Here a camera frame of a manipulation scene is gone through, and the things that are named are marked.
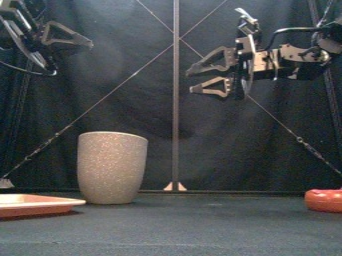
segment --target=black fabric backdrop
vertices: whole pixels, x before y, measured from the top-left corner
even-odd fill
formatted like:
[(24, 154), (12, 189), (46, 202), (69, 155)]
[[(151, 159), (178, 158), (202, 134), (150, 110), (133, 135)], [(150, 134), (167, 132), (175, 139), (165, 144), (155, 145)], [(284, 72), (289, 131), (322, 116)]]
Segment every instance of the black fabric backdrop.
[[(61, 60), (58, 77), (31, 77), (18, 136), (11, 135), (14, 112), (8, 109), (18, 100), (11, 93), (23, 85), (14, 82), (12, 72), (3, 75), (2, 173), (119, 86), (10, 178), (18, 187), (78, 188), (78, 136), (89, 131), (119, 131), (149, 139), (142, 189), (161, 190), (173, 180), (174, 2), (47, 3), (47, 20), (57, 20), (91, 38), (95, 47)], [(179, 181), (190, 190), (214, 191), (341, 187), (341, 178), (252, 100), (222, 101), (189, 93), (190, 86), (209, 79), (185, 76), (190, 65), (201, 59), (195, 51), (206, 55), (222, 45), (234, 45), (238, 7), (260, 20), (264, 45), (277, 29), (312, 26), (308, 1), (276, 4), (273, 0), (181, 0), (181, 37), (193, 49), (181, 41)], [(274, 47), (286, 42), (309, 47), (310, 35), (282, 35)], [(340, 106), (341, 67), (340, 59), (333, 66)], [(258, 81), (252, 97), (341, 167), (324, 77), (301, 82)]]

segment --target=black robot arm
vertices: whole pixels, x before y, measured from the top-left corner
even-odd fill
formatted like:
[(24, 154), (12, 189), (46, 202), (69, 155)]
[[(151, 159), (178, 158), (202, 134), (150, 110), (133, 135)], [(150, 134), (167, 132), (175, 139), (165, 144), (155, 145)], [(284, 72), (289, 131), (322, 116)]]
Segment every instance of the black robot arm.
[[(254, 80), (313, 80), (342, 54), (342, 18), (320, 28), (285, 28), (276, 31), (269, 46), (262, 49), (262, 31), (258, 20), (242, 13), (236, 46), (220, 47), (187, 70), (187, 76), (216, 75), (217, 78), (190, 88), (191, 93), (216, 94), (224, 98), (244, 99)], [(309, 49), (282, 44), (272, 49), (278, 34), (313, 33)]]

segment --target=ceramic pot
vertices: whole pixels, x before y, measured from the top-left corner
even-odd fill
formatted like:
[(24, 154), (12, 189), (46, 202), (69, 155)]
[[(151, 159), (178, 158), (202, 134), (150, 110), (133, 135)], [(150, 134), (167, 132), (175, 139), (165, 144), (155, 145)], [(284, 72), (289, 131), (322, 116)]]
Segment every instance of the ceramic pot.
[(141, 189), (146, 138), (121, 132), (87, 132), (79, 136), (78, 181), (89, 203), (131, 203)]

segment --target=orange bowl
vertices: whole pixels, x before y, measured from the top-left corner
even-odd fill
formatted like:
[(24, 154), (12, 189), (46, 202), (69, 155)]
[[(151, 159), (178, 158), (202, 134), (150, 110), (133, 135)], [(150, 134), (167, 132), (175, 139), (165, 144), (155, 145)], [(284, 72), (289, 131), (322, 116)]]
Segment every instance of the orange bowl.
[(342, 189), (312, 189), (305, 193), (310, 210), (342, 213)]

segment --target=dark floor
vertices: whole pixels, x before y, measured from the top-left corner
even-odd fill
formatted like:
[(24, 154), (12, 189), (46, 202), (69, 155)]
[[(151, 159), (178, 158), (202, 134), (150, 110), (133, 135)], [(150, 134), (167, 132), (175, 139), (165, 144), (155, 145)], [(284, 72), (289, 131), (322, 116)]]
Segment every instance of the dark floor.
[(129, 205), (0, 221), (2, 256), (341, 256), (341, 238), (342, 214), (309, 211), (302, 197), (139, 194)]

